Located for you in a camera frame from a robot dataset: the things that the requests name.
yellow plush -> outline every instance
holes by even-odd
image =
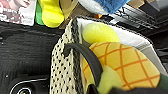
[[[87,86],[89,84],[95,84],[93,76],[90,75],[87,80]],[[108,94],[108,92],[113,88],[121,88],[123,85],[119,75],[115,70],[108,66],[103,66],[103,73],[101,75],[100,84],[98,86],[98,91],[100,94]]]
[[[88,43],[96,42],[120,42],[114,30],[100,22],[87,24],[83,30],[83,38]]]
[[[122,89],[157,87],[160,73],[139,50],[117,42],[94,43],[90,49],[98,57],[102,66],[109,66],[118,73],[123,83]],[[87,81],[92,74],[86,60],[83,61],[83,72]]]
[[[48,27],[58,27],[64,21],[59,0],[38,0],[42,8],[42,20]]]

basket handle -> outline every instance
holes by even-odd
[[[99,59],[92,52],[92,50],[79,43],[65,44],[63,51],[65,57],[69,55],[71,48],[75,49],[77,52],[80,52],[88,62],[94,77],[95,85],[97,87],[99,85],[101,74],[103,72]]]

blue fabric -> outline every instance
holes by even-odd
[[[95,0],[95,1],[98,2],[107,13],[113,14],[130,0]]]

pineapple plush toy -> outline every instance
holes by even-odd
[[[160,73],[153,63],[139,50],[120,42],[95,42],[90,46],[90,49],[98,57],[103,70],[104,66],[108,66],[117,73],[114,76],[116,79],[113,80],[119,83],[119,85],[111,83],[105,85],[106,87],[103,88],[101,85],[110,83],[113,76],[108,74],[106,76],[109,77],[102,77],[98,86],[100,94],[108,93],[112,87],[118,87],[124,90],[131,90],[135,87],[157,87],[160,80]],[[85,59],[83,61],[83,72],[87,83],[86,86],[88,84],[94,84],[90,67]]]

wicker basket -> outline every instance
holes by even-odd
[[[82,39],[83,27],[91,22],[103,22],[111,26],[118,34],[121,43],[130,45],[142,53],[144,53],[158,70],[167,75],[163,68],[157,54],[155,53],[152,43],[141,34],[130,31],[121,26],[110,24],[104,20],[93,19],[89,17],[76,16],[69,22],[65,29],[62,38],[59,39],[52,52],[52,65],[51,65],[51,80],[50,80],[50,94],[84,94],[86,89],[83,75],[81,72],[81,55],[79,52],[71,49],[67,57],[64,57],[63,50],[67,43],[81,43],[89,46]]]

